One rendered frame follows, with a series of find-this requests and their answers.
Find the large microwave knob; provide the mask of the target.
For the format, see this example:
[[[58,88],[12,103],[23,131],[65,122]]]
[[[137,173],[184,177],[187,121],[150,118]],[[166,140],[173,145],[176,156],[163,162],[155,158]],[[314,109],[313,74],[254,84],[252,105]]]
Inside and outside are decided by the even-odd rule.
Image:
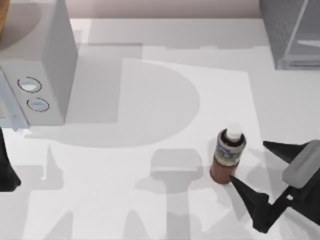
[[[42,89],[42,84],[34,77],[24,77],[17,80],[19,88],[27,93],[37,93]]]

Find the wooden cupboard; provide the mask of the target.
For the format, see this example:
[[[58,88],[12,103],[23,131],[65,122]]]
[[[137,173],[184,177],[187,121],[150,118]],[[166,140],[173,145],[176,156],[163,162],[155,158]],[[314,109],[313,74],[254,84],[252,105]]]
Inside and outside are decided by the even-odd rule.
[[[10,0],[0,0],[0,39],[3,35],[7,14],[9,11]]]

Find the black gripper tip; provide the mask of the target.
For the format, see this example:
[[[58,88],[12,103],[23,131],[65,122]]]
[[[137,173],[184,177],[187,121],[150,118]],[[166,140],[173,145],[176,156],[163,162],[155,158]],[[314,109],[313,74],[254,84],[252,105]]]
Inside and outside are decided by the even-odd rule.
[[[13,192],[21,183],[9,160],[3,130],[0,127],[0,193]]]

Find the pale microwave oven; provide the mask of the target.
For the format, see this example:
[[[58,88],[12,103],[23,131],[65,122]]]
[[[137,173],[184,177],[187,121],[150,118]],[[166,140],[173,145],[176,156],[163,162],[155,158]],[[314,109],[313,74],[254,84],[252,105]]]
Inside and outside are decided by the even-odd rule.
[[[10,0],[0,39],[0,67],[12,88],[29,127],[65,123],[78,50],[66,0]],[[33,77],[42,89],[21,90],[18,79]],[[27,100],[42,98],[49,109],[37,112]]]

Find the small microwave knob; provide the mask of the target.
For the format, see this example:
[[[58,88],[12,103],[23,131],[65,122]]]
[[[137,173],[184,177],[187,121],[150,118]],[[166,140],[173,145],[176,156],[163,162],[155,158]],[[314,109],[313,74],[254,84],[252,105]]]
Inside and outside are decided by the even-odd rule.
[[[50,108],[50,104],[43,98],[34,98],[26,101],[27,106],[36,112],[45,112]]]

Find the pale microwave door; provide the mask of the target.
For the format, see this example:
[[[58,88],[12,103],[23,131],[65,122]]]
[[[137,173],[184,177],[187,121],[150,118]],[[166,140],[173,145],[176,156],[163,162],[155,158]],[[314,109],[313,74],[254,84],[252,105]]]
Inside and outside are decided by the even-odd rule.
[[[0,127],[18,132],[29,129],[28,120],[13,92],[9,81],[0,67]]]

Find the brown bottle with white cap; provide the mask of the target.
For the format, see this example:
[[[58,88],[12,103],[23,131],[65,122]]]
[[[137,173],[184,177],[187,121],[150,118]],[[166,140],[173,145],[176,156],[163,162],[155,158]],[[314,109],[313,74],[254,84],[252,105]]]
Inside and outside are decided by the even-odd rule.
[[[222,129],[216,138],[212,164],[209,170],[212,180],[221,185],[231,182],[247,145],[247,139],[237,123]]]

